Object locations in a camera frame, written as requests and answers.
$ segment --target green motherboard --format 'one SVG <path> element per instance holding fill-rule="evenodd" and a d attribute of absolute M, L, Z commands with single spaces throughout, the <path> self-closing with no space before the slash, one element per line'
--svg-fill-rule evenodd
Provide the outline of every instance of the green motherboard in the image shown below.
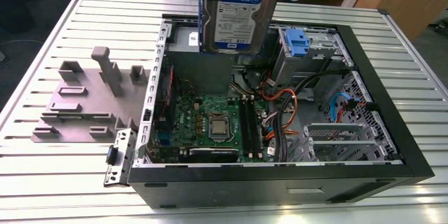
<path fill-rule="evenodd" d="M 243 154 L 243 140 L 239 123 L 239 98 L 182 95 L 175 101 L 174 128 L 171 132 L 158 132 L 158 151 L 167 153 L 162 163 L 175 163 L 174 153 L 179 148 L 231 148 L 239 151 L 239 162 L 265 162 L 261 128 L 257 126 L 259 154 Z M 257 125 L 266 112 L 262 100 L 253 102 Z"/>

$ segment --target hard drive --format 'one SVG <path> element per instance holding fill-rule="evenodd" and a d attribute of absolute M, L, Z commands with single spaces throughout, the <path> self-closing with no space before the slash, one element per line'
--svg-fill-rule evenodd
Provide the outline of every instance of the hard drive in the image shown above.
<path fill-rule="evenodd" d="M 199 0 L 199 51 L 257 55 L 277 0 Z"/>

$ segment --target hard drive label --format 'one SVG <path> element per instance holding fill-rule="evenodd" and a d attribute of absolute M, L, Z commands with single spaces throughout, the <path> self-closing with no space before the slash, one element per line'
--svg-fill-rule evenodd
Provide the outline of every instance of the hard drive label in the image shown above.
<path fill-rule="evenodd" d="M 250 45 L 255 22 L 251 14 L 261 0 L 221 0 L 217 2 L 214 42 L 218 48 L 243 49 Z"/>
<path fill-rule="evenodd" d="M 189 46 L 197 46 L 197 32 L 189 33 L 189 36 L 187 36 L 187 45 Z"/>

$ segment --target slatted metal surface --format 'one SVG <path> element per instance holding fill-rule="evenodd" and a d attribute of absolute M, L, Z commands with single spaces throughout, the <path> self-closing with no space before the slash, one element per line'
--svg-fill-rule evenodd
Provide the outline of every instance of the slatted metal surface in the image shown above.
<path fill-rule="evenodd" d="M 102 188 L 107 144 L 31 143 L 61 62 L 77 60 L 83 68 L 95 67 L 90 49 L 106 46 L 118 68 L 150 69 L 162 13 L 195 15 L 197 0 L 71 0 L 0 115 L 0 220 L 97 223 L 77 218 L 121 215 L 126 217 L 118 220 L 150 218 L 150 223 L 448 222 L 446 94 L 374 10 L 278 4 L 273 19 L 350 25 L 435 174 L 417 185 L 353 204 L 149 209 L 131 188 Z"/>

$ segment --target red cable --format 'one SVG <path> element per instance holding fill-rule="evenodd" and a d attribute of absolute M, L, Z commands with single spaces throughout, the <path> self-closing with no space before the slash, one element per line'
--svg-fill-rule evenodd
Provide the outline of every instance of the red cable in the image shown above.
<path fill-rule="evenodd" d="M 169 95 L 170 95 L 170 87 L 171 87 L 171 84 L 173 84 L 173 77 L 174 77 L 174 73 L 173 73 L 173 67 L 170 67 L 170 78 L 169 78 L 169 87 L 167 87 L 167 92 L 166 92 L 166 96 L 165 96 L 165 102 L 162 104 L 162 109 L 161 109 L 161 113 L 159 113 L 159 116 L 157 118 L 157 121 L 159 120 L 159 117 L 163 115 L 165 113 L 165 108 L 166 108 L 166 102 L 167 102 L 167 98 L 169 98 Z"/>

